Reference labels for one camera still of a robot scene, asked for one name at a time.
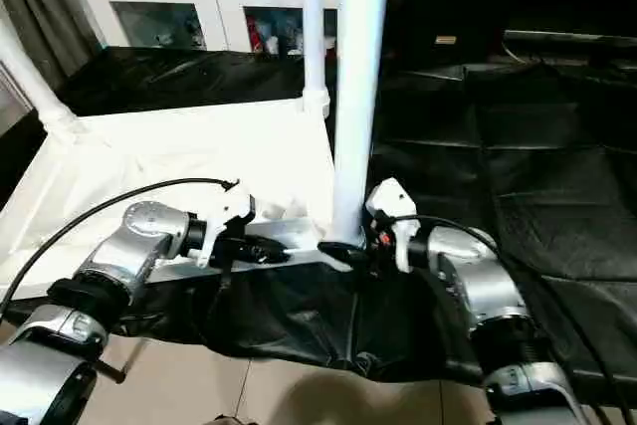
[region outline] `black cable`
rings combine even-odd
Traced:
[[[624,419],[624,422],[627,425],[635,425],[635,421],[630,412],[630,408],[628,407],[628,404],[626,403],[624,395],[619,389],[619,386],[617,384],[617,381],[615,380],[615,377],[613,376],[612,372],[608,368],[608,365],[606,365],[606,362],[602,358],[601,354],[599,353],[595,345],[592,343],[592,341],[588,337],[588,334],[586,333],[584,328],[581,326],[577,318],[571,312],[570,308],[562,300],[562,298],[555,291],[552,285],[549,284],[548,281],[542,276],[540,271],[536,270],[535,268],[529,266],[528,264],[520,261],[519,259],[513,256],[507,256],[505,258],[505,255],[498,249],[498,247],[492,244],[491,242],[489,242],[487,238],[482,236],[480,233],[474,231],[473,229],[463,224],[457,223],[456,221],[452,221],[450,219],[440,218],[437,216],[428,216],[426,214],[411,214],[408,216],[391,217],[387,221],[388,221],[388,224],[393,224],[397,221],[411,221],[411,220],[429,221],[438,226],[446,226],[452,229],[457,229],[459,231],[462,231],[468,234],[469,236],[477,239],[482,244],[484,244],[487,248],[489,248],[489,250],[496,255],[496,257],[507,269],[510,270],[511,262],[514,262],[516,266],[518,266],[519,268],[522,268],[525,271],[531,273],[531,276],[544,287],[544,289],[548,292],[548,294],[550,295],[552,300],[555,302],[555,304],[558,306],[558,308],[561,310],[561,312],[570,321],[570,324],[575,330],[575,333],[577,334],[579,339],[582,341],[584,346],[588,349],[588,352],[593,358],[593,361],[599,368],[599,371],[604,376],[604,379],[606,380],[606,384],[610,388],[612,395],[615,397],[615,401],[617,402],[616,404],[619,406],[621,410],[621,414]]]
[[[235,185],[235,183],[232,183],[230,181],[224,181],[221,179],[214,179],[214,178],[170,179],[168,181],[161,181],[159,183],[149,184],[148,186],[143,186],[141,188],[136,188],[126,193],[120,194],[103,203],[100,203],[99,205],[88,210],[87,212],[82,213],[80,216],[78,216],[77,218],[69,222],[66,226],[64,226],[61,230],[59,230],[56,234],[51,236],[51,238],[49,238],[42,246],[40,246],[38,250],[33,254],[33,256],[29,258],[29,260],[24,264],[24,266],[22,266],[22,269],[20,269],[16,277],[11,282],[9,289],[7,289],[7,292],[5,293],[4,298],[2,299],[2,303],[0,303],[0,325],[2,324],[2,321],[4,319],[5,314],[7,313],[7,310],[9,309],[9,304],[11,303],[13,296],[15,295],[16,291],[20,287],[20,284],[24,280],[25,276],[29,273],[33,265],[36,263],[36,261],[38,261],[38,259],[40,259],[42,255],[44,255],[44,253],[46,253],[54,244],[56,244],[63,236],[69,233],[72,229],[74,229],[76,226],[86,221],[90,217],[96,215],[100,211],[103,211],[109,208],[113,204],[119,203],[128,198],[132,198],[133,196],[138,196],[140,194],[147,193],[148,191],[165,188],[167,186],[173,186],[176,184],[189,184],[189,183],[219,184],[225,190],[228,190]]]

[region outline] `items in cabinet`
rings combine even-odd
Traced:
[[[280,57],[303,54],[303,10],[279,7],[244,7],[253,53]],[[337,11],[324,11],[325,54],[336,51]]]
[[[193,4],[111,2],[132,47],[206,50]]]

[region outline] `red object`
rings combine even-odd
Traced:
[[[248,36],[250,37],[250,47],[255,54],[263,53],[263,42],[257,32],[257,23],[254,17],[247,16],[246,22],[248,23]]]
[[[391,237],[387,233],[381,233],[379,239],[385,246],[389,246],[391,244]]]

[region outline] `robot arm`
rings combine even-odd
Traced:
[[[379,223],[416,213],[415,203],[394,179],[383,181],[366,207]],[[492,249],[464,231],[447,227],[435,227],[422,243],[414,238],[418,225],[413,221],[394,222],[391,238],[383,242],[394,248],[400,271],[412,270],[404,254],[409,250],[410,258],[418,258],[455,303],[486,377],[483,387],[498,417],[496,423],[587,424],[566,374]],[[495,246],[486,233],[475,232]]]
[[[48,290],[37,308],[0,347],[0,424],[76,423],[97,380],[108,334],[130,305],[157,259],[210,250],[219,233],[254,218],[254,199],[222,206],[225,223],[156,202],[131,205],[119,228],[84,261],[72,279]]]

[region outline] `black cloth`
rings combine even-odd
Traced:
[[[333,88],[334,66],[327,70]],[[431,78],[385,65],[369,186],[396,177],[421,213],[482,228],[541,271],[637,406],[634,79],[544,65],[456,72],[458,80]],[[302,86],[300,62],[109,49],[61,97],[79,114],[103,114],[273,100]],[[119,333],[345,368],[373,380],[481,379],[453,307],[425,275],[371,278],[320,264],[257,271],[233,275],[213,303],[217,281],[147,286]],[[580,397],[608,399],[589,353],[545,291],[525,277],[521,288],[574,370]],[[37,302],[15,303],[12,318],[23,319]]]

